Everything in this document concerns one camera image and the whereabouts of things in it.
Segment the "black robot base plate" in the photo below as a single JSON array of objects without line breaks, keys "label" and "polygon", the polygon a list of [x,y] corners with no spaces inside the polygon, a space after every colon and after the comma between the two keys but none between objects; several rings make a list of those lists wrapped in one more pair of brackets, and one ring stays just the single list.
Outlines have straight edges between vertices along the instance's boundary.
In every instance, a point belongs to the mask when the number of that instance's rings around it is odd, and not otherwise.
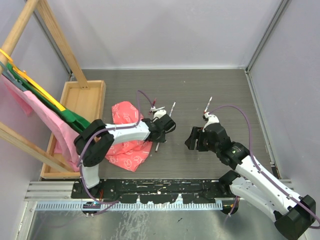
[{"label": "black robot base plate", "polygon": [[102,179],[89,193],[105,203],[123,204],[172,204],[178,197],[183,204],[207,204],[235,198],[217,179]]}]

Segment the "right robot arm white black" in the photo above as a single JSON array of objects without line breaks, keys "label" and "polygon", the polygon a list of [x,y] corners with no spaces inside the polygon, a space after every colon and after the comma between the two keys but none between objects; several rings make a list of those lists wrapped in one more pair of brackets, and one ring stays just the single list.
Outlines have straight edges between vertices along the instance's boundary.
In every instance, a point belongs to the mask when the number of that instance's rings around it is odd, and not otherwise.
[{"label": "right robot arm white black", "polygon": [[245,199],[268,216],[286,239],[297,240],[320,220],[311,196],[301,196],[280,182],[243,144],[231,141],[220,123],[194,126],[185,145],[189,150],[211,151],[229,166],[231,170],[219,179],[220,193]]}]

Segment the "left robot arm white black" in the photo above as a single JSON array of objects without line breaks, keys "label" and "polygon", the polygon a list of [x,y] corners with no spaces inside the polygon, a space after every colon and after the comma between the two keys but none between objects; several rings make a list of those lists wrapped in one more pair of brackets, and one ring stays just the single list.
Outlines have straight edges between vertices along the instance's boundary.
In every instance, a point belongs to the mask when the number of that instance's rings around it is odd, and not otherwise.
[{"label": "left robot arm white black", "polygon": [[176,123],[167,113],[128,124],[105,124],[101,119],[94,120],[73,141],[79,155],[82,192],[88,198],[99,195],[99,164],[112,146],[130,141],[164,143],[166,134],[175,129]]}]

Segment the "short white pen red tip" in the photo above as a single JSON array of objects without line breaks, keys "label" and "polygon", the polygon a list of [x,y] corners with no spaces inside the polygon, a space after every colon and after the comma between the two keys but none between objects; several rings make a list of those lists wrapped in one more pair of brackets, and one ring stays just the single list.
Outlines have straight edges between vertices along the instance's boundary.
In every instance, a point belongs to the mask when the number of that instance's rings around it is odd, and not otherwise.
[{"label": "short white pen red tip", "polygon": [[172,115],[173,111],[174,111],[174,108],[175,108],[175,105],[176,105],[176,101],[172,104],[172,107],[171,107],[171,110],[170,110],[170,113],[169,113],[169,116]]}]

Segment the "white pen brown cap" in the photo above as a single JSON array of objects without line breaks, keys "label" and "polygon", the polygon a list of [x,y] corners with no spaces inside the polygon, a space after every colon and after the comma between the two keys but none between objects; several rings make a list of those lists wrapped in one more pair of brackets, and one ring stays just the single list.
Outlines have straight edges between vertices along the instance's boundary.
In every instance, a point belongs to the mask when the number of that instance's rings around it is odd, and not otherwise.
[{"label": "white pen brown cap", "polygon": [[156,147],[155,147],[155,153],[157,153],[159,151],[159,146],[160,146],[160,142],[158,142]]}]

